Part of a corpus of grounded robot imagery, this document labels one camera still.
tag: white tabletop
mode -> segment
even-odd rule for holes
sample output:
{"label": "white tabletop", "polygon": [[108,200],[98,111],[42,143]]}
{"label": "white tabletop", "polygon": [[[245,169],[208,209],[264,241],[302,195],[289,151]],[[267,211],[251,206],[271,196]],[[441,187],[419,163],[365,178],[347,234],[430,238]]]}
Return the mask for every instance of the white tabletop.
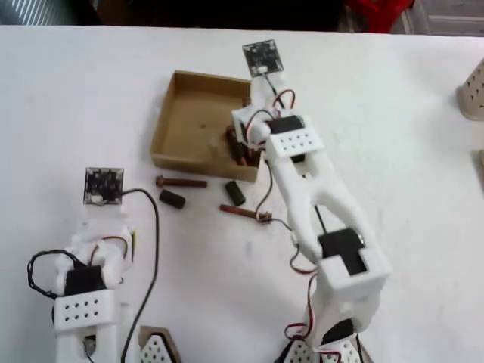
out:
{"label": "white tabletop", "polygon": [[[4,360],[54,361],[51,302],[28,288],[26,264],[69,243],[85,167],[124,167],[126,187],[157,194],[161,171],[148,148],[172,71],[248,79],[241,46],[271,38],[298,108],[312,116],[394,270],[362,334],[375,362],[484,356],[484,200],[470,157],[484,148],[484,123],[464,119],[454,94],[481,60],[483,39],[3,26]],[[185,362],[274,361],[284,326],[302,316],[307,280],[289,269],[287,232],[221,214],[223,180],[209,181],[207,191],[178,191],[188,199],[182,211],[160,205],[160,275],[141,322],[169,328]],[[241,183],[248,206],[267,182],[263,169],[254,185]],[[153,211],[141,195],[125,204],[141,242],[124,289],[139,304],[152,273]],[[285,217],[277,190],[268,209]],[[39,262],[39,284],[53,277]]]}

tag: white plastic bracket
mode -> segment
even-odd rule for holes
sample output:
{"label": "white plastic bracket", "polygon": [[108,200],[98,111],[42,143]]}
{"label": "white plastic bracket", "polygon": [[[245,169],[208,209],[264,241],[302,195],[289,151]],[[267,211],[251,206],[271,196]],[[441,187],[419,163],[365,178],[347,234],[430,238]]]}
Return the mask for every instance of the white plastic bracket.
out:
{"label": "white plastic bracket", "polygon": [[159,335],[152,335],[141,351],[141,363],[172,363],[168,349]]}
{"label": "white plastic bracket", "polygon": [[[332,344],[328,351],[336,351],[341,354],[341,363],[360,363],[358,351],[345,340],[341,343]],[[304,342],[294,342],[287,353],[284,363],[337,363],[336,354],[320,354],[313,352]]]}
{"label": "white plastic bracket", "polygon": [[116,323],[119,316],[116,293],[100,290],[59,297],[55,300],[54,328],[57,332]]}
{"label": "white plastic bracket", "polygon": [[295,157],[322,148],[323,141],[312,127],[272,134],[265,145],[270,160]]}

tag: open cardboard tray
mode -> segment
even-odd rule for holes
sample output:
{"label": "open cardboard tray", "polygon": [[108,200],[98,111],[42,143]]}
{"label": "open cardboard tray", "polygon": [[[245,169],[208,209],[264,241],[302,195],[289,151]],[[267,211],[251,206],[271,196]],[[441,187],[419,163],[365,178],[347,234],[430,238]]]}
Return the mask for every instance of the open cardboard tray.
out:
{"label": "open cardboard tray", "polygon": [[254,182],[260,154],[248,166],[237,165],[225,140],[231,111],[249,99],[249,81],[175,71],[151,142],[154,165]]}

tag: black cylinder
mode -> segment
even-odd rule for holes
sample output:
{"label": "black cylinder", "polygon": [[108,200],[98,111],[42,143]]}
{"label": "black cylinder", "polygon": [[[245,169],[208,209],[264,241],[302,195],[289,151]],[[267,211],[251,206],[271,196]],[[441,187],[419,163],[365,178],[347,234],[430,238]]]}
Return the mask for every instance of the black cylinder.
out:
{"label": "black cylinder", "polygon": [[245,203],[245,196],[235,181],[228,182],[225,185],[225,190],[235,206],[240,206]]}
{"label": "black cylinder", "polygon": [[177,209],[183,209],[183,207],[185,206],[185,198],[166,189],[163,189],[161,191],[159,199],[162,202],[169,204],[170,206],[174,206]]}

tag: cable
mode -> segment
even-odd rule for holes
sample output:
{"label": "cable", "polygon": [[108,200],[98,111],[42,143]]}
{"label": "cable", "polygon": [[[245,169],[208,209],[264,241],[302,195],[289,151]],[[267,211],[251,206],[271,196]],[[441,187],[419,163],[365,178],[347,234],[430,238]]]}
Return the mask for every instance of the cable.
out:
{"label": "cable", "polygon": [[282,225],[283,225],[285,228],[287,228],[287,230],[288,230],[289,232],[292,232],[292,231],[293,231],[293,229],[292,229],[292,228],[291,228],[291,227],[290,227],[290,226],[289,226],[289,225],[288,225],[288,224],[287,224],[285,221],[283,221],[282,219],[279,219],[279,218],[269,218],[269,219],[265,219],[263,222],[267,222],[267,223],[269,223],[269,222],[273,222],[273,221],[276,221],[276,222],[280,222],[280,223],[282,223]]}
{"label": "cable", "polygon": [[92,265],[92,259],[94,258],[94,254],[96,253],[97,250],[99,250],[98,244],[96,244],[92,249],[91,256],[89,257],[89,264],[88,264],[89,266]]}
{"label": "cable", "polygon": [[323,218],[321,217],[318,206],[315,206],[315,209],[316,209],[316,214],[318,215],[319,223],[321,223],[321,227],[323,228],[323,232],[324,232],[324,234],[326,234],[327,233],[326,225],[324,225]]}
{"label": "cable", "polygon": [[[318,274],[313,274],[311,276],[311,278],[309,279],[309,282],[308,282],[308,294],[307,294],[307,299],[308,299],[308,315],[309,315],[309,323],[306,324],[306,323],[293,323],[293,324],[289,324],[286,326],[286,328],[284,329],[284,335],[286,336],[287,339],[289,340],[302,340],[302,341],[306,341],[306,338],[309,337],[309,334],[312,333],[312,330],[314,328],[314,322],[315,322],[315,311],[314,309],[312,308],[312,304],[311,304],[311,286],[312,286],[312,282],[314,281],[314,279],[318,276]],[[290,336],[287,331],[293,327],[307,327],[307,331],[305,334],[301,335],[301,334],[294,334],[292,336]]]}
{"label": "cable", "polygon": [[160,260],[160,214],[158,213],[158,208],[157,208],[157,202],[153,199],[153,197],[148,193],[145,189],[141,188],[136,188],[136,189],[129,189],[128,191],[124,191],[122,195],[127,195],[130,193],[135,193],[135,192],[140,192],[143,193],[148,197],[148,199],[151,202],[151,205],[153,206],[154,209],[154,217],[155,217],[155,254],[154,254],[154,271],[153,271],[153,277],[151,278],[150,286],[146,292],[146,295],[144,296],[143,302],[141,303],[141,306],[139,307],[138,312],[136,313],[135,318],[133,319],[132,325],[129,328],[128,336],[126,337],[126,341],[124,343],[124,348],[123,348],[123,353],[121,354],[121,363],[125,363],[126,361],[126,355],[128,354],[128,348],[129,348],[129,342],[131,341],[132,335],[135,332],[136,324],[138,323],[138,320],[141,316],[141,313],[144,310],[144,307],[146,306],[146,303],[148,301],[148,298],[151,295],[151,291],[154,287],[155,282],[157,281],[157,276],[158,276],[158,262]]}
{"label": "cable", "polygon": [[356,348],[360,357],[360,363],[363,363],[363,352],[361,351],[360,334],[356,334]]}
{"label": "cable", "polygon": [[[269,87],[271,87],[271,90],[272,90],[272,93],[274,94],[274,96],[277,96],[278,95],[278,92],[275,90],[275,87],[274,85],[272,84],[271,80],[269,79],[269,77],[267,76],[267,73],[264,73],[262,74],[265,78],[265,80],[267,81],[267,83],[269,84]],[[282,103],[282,100],[279,98],[279,104],[281,105],[282,109],[284,110],[286,107],[284,106],[284,104]]]}
{"label": "cable", "polygon": [[41,293],[42,295],[48,297],[49,299],[57,299],[58,295],[54,291],[46,291],[41,289],[33,280],[33,264],[41,256],[47,255],[66,255],[73,261],[74,268],[84,267],[85,264],[79,261],[77,257],[75,257],[71,252],[66,250],[49,250],[49,251],[40,251],[32,256],[29,263],[27,264],[27,280],[29,282],[29,287],[34,289],[35,291]]}
{"label": "cable", "polygon": [[275,107],[275,103],[277,101],[279,101],[279,103],[281,103],[282,102],[281,101],[281,96],[284,93],[287,93],[287,92],[291,92],[293,94],[293,100],[290,103],[290,108],[293,108],[294,107],[294,103],[296,102],[296,92],[294,90],[292,90],[292,89],[289,89],[289,88],[288,89],[285,89],[285,90],[283,90],[281,92],[279,92],[279,94],[275,96],[274,101],[272,102],[272,106]]}
{"label": "cable", "polygon": [[250,132],[250,129],[251,129],[251,126],[252,126],[252,123],[256,117],[256,115],[260,112],[263,112],[263,113],[267,113],[272,120],[275,120],[274,116],[272,116],[272,113],[270,113],[269,111],[261,108],[260,110],[257,110],[256,112],[254,112],[254,114],[249,118],[249,122],[247,123],[247,127],[245,128],[245,139],[247,140],[247,142],[249,142],[249,132]]}
{"label": "cable", "polygon": [[103,240],[122,240],[124,242],[124,254],[123,254],[123,259],[126,258],[126,255],[128,254],[128,241],[121,237],[121,236],[106,236],[102,238]]}
{"label": "cable", "polygon": [[84,353],[85,353],[85,356],[88,357],[88,360],[91,362],[91,363],[94,363],[91,359],[91,356],[89,355],[88,353],[88,347],[85,345],[85,340],[82,340],[82,344],[84,346]]}
{"label": "cable", "polygon": [[270,180],[270,184],[269,184],[269,189],[267,190],[267,193],[265,193],[265,196],[262,198],[262,200],[259,202],[259,204],[256,207],[256,221],[257,222],[260,222],[261,221],[261,219],[259,218],[259,209],[264,204],[264,202],[267,200],[267,198],[269,198],[269,195],[272,192],[272,186],[274,184],[274,178],[272,177],[271,166],[269,165],[269,163],[268,163],[267,160],[265,161],[265,164],[267,165],[267,169],[269,170],[269,180]]}
{"label": "cable", "polygon": [[294,266],[294,261],[296,260],[296,258],[297,258],[298,255],[299,255],[299,245],[296,248],[296,253],[294,254],[293,257],[291,257],[291,259],[289,261],[289,266],[295,272],[297,272],[300,275],[310,275],[310,274],[314,274],[318,270],[318,268],[314,268],[312,270],[302,270],[301,268],[297,268],[296,266]]}

